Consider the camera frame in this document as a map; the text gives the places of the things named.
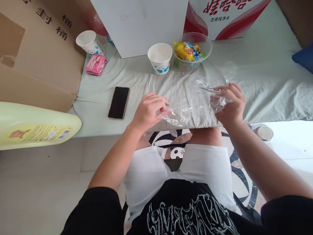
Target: white shorts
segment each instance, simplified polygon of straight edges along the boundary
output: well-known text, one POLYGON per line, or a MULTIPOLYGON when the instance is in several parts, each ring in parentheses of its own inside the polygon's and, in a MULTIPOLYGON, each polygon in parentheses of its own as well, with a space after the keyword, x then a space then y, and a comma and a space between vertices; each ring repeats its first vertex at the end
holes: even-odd
POLYGON ((236 211, 231 164, 226 147, 187 144, 182 164, 176 172, 171 172, 164 162, 162 150, 150 146, 134 153, 124 178, 130 224, 168 179, 206 183, 219 203, 236 211))

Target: small cup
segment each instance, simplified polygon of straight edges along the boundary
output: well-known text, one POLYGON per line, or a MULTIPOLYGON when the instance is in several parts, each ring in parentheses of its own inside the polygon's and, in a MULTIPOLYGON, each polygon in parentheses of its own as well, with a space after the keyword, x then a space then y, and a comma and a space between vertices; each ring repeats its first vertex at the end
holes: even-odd
POLYGON ((104 55, 105 51, 99 41, 96 39, 95 31, 87 30, 80 33, 76 38, 76 44, 83 48, 89 55, 104 55))
POLYGON ((274 136, 274 132, 268 126, 260 126, 260 127, 258 127, 256 129, 256 133, 262 140, 270 140, 274 136))
POLYGON ((153 72, 157 75, 166 74, 170 69, 172 54, 172 47, 166 43, 157 43, 150 47, 148 50, 148 58, 153 72))

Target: pink snack package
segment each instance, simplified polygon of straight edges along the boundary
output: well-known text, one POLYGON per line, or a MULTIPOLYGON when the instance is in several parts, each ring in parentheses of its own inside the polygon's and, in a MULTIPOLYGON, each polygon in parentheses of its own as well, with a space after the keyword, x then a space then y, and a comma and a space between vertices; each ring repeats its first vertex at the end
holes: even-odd
POLYGON ((103 55, 92 55, 85 67, 85 71, 86 73, 100 76, 107 62, 107 58, 103 55))

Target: bed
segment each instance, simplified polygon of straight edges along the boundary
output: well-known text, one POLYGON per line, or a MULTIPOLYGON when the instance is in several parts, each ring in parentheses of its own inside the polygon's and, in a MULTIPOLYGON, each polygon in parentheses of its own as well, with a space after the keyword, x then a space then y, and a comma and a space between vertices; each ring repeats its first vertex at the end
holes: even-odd
MULTIPOLYGON (((146 55, 121 59, 113 45, 104 47, 108 63, 103 74, 83 72, 70 111, 83 122, 76 137, 123 133, 148 92, 166 96, 173 107, 199 104, 203 99, 195 82, 199 79, 212 87, 238 83, 247 98, 244 119, 248 123, 313 119, 313 74, 292 60, 301 46, 273 0, 244 38, 214 41, 212 54, 192 73, 179 72, 172 64, 167 74, 159 76, 146 55), (108 118, 115 86, 130 88, 123 120, 108 118)), ((217 125, 209 105, 200 110, 195 106, 179 125, 163 120, 150 131, 217 125)))

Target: hand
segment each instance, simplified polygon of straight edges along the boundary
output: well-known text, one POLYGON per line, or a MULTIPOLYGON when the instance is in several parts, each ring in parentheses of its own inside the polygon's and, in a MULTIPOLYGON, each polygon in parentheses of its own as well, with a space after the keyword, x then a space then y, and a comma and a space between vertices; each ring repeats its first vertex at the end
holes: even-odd
POLYGON ((170 110, 166 109, 166 105, 170 104, 164 96, 156 95, 155 92, 145 95, 130 125, 144 133, 147 129, 161 121, 164 116, 171 113, 170 110))
POLYGON ((225 95, 227 99, 233 101, 226 104, 222 111, 215 114, 217 120, 219 120, 226 129, 233 125, 244 123, 242 115, 246 98, 243 96, 240 86, 235 83, 229 83, 228 86, 220 86, 215 89, 221 90, 221 93, 225 95))

